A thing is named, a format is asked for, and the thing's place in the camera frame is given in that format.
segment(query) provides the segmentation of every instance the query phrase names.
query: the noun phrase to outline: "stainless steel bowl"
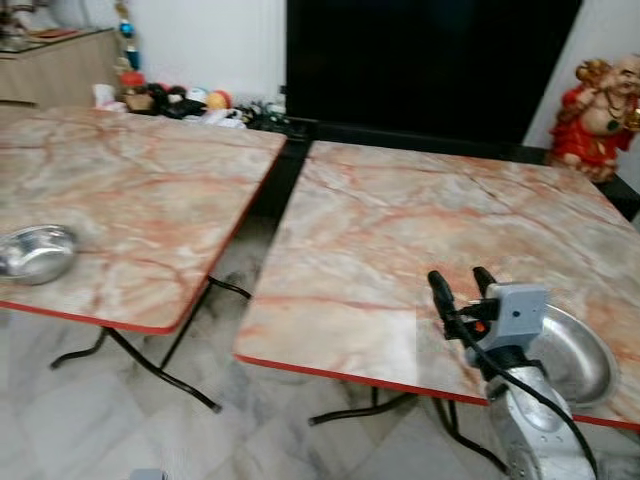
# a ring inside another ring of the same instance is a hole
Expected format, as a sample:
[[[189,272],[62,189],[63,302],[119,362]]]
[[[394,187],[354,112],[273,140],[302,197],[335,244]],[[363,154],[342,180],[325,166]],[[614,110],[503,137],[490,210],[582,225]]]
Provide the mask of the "stainless steel bowl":
[[[0,278],[24,285],[55,280],[73,263],[76,236],[62,225],[37,225],[0,237]]]
[[[527,356],[542,361],[549,382],[572,407],[601,404],[618,384],[618,366],[609,347],[587,325],[550,305],[542,335]]]

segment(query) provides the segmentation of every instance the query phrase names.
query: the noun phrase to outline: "figurine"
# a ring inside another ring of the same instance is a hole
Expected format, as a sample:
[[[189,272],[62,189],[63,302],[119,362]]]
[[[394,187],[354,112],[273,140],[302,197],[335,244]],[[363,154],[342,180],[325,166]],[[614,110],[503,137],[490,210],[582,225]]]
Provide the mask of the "figurine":
[[[125,58],[129,61],[133,70],[140,70],[140,54],[136,45],[136,32],[129,18],[129,9],[123,0],[117,0],[115,3],[116,12],[120,16],[120,43]]]
[[[594,183],[608,182],[618,168],[616,149],[629,150],[638,131],[640,56],[614,66],[589,60],[576,76],[581,85],[562,97],[547,162],[582,172]]]

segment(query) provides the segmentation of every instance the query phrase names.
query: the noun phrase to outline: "red table edge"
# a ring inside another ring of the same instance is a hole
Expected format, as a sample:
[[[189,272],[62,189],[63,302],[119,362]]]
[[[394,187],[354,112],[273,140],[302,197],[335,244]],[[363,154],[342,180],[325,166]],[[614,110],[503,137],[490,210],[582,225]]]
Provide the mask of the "red table edge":
[[[470,397],[468,395],[460,395],[457,393],[444,392],[441,390],[432,390],[429,388],[416,387],[413,385],[404,385],[402,383],[389,382],[386,380],[378,380],[375,378],[367,378],[359,375],[352,375],[348,373],[332,372],[329,370],[322,370],[312,367],[303,367],[300,365],[292,365],[288,363],[274,362],[271,360],[263,360],[260,358],[249,357],[240,353],[234,352],[234,357],[240,362],[249,363],[252,365],[259,365],[261,367],[275,368],[278,370],[286,370],[289,372],[303,373],[307,375],[315,375],[320,377],[335,378],[336,380],[344,380],[347,382],[361,383],[369,385],[371,387],[387,388],[390,390],[397,390],[403,393],[415,393],[418,395],[444,398],[447,400],[454,400],[456,402],[470,403],[473,405],[488,406],[489,403],[483,398]],[[624,422],[619,420],[606,420],[603,418],[588,417],[585,415],[573,415],[573,419],[578,422],[590,423],[593,425],[599,425],[603,427],[624,428],[626,430],[633,430],[640,432],[640,424]]]
[[[282,145],[278,149],[278,152],[273,157],[273,160],[271,161],[271,165],[269,165],[269,169],[262,176],[262,180],[258,184],[258,187],[256,188],[255,192],[253,192],[253,195],[251,195],[251,197],[249,198],[247,203],[244,205],[244,207],[242,209],[242,213],[240,214],[240,217],[238,217],[238,221],[235,223],[233,228],[229,231],[229,233],[227,234],[225,239],[220,244],[221,245],[220,251],[211,260],[208,268],[206,269],[205,274],[203,275],[202,280],[200,281],[200,284],[199,284],[198,288],[196,289],[196,293],[194,294],[193,298],[187,303],[187,305],[183,309],[182,313],[178,316],[178,320],[176,322],[172,323],[171,325],[167,325],[165,327],[147,327],[147,326],[144,326],[144,325],[131,325],[129,323],[114,322],[112,320],[105,320],[105,319],[102,319],[102,318],[91,317],[89,315],[80,315],[80,314],[75,314],[75,313],[58,312],[58,311],[49,310],[49,309],[46,309],[46,308],[32,307],[30,305],[22,305],[20,303],[7,302],[5,300],[0,300],[0,308],[6,308],[6,309],[9,309],[9,310],[18,310],[18,311],[29,312],[29,313],[36,313],[36,314],[39,314],[39,315],[47,315],[47,316],[55,317],[55,318],[63,318],[65,320],[73,320],[73,321],[76,321],[76,322],[82,322],[82,323],[89,323],[89,324],[92,324],[92,325],[98,325],[100,327],[114,328],[114,329],[119,329],[119,330],[125,330],[125,331],[128,331],[128,332],[144,333],[144,334],[147,334],[147,335],[170,335],[170,334],[174,333],[178,329],[178,327],[180,325],[182,325],[182,323],[184,322],[185,318],[191,312],[191,309],[193,308],[193,305],[200,298],[200,295],[201,295],[202,291],[206,287],[207,278],[209,277],[209,273],[214,269],[216,263],[218,263],[218,260],[220,259],[220,257],[224,253],[224,251],[229,246],[229,243],[231,242],[231,239],[236,235],[236,233],[238,232],[238,230],[240,229],[240,227],[244,223],[244,220],[247,217],[247,215],[249,214],[249,210],[253,206],[253,203],[255,202],[256,198],[258,198],[258,196],[262,192],[262,189],[264,188],[264,184],[266,183],[267,178],[269,178],[269,176],[273,172],[273,169],[274,169],[274,167],[275,167],[275,165],[276,165],[276,163],[278,161],[278,158],[280,157],[280,154],[282,153],[282,149],[284,148],[284,146],[286,144],[286,141],[287,140],[285,138],[284,141],[282,142]]]

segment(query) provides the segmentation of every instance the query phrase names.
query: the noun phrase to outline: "white wall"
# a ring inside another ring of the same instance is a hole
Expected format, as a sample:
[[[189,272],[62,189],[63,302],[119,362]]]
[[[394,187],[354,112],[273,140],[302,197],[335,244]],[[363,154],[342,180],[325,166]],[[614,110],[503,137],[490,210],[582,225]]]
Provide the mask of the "white wall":
[[[83,25],[80,3],[58,0],[57,17]],[[93,25],[118,25],[113,0],[84,0]],[[285,79],[286,0],[131,0],[142,70],[150,81],[273,99]]]
[[[547,148],[564,91],[577,85],[576,66],[589,58],[615,61],[628,53],[640,53],[640,0],[583,0],[567,45],[547,86],[524,144]],[[640,138],[620,155],[619,175],[640,192]]]
[[[61,19],[82,24],[78,2],[58,0]],[[116,26],[113,0],[84,0],[91,21]],[[285,79],[286,0],[131,0],[143,71],[150,80],[273,98]],[[548,147],[559,99],[584,59],[640,51],[640,0],[583,0],[567,46],[525,138]],[[620,157],[620,175],[640,192],[640,139]]]

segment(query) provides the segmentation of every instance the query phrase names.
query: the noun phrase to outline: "black television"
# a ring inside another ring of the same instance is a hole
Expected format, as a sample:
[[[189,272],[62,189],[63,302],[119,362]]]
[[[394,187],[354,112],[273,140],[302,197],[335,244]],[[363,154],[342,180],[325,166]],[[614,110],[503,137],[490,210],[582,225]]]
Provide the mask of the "black television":
[[[581,0],[288,0],[290,117],[520,143]]]

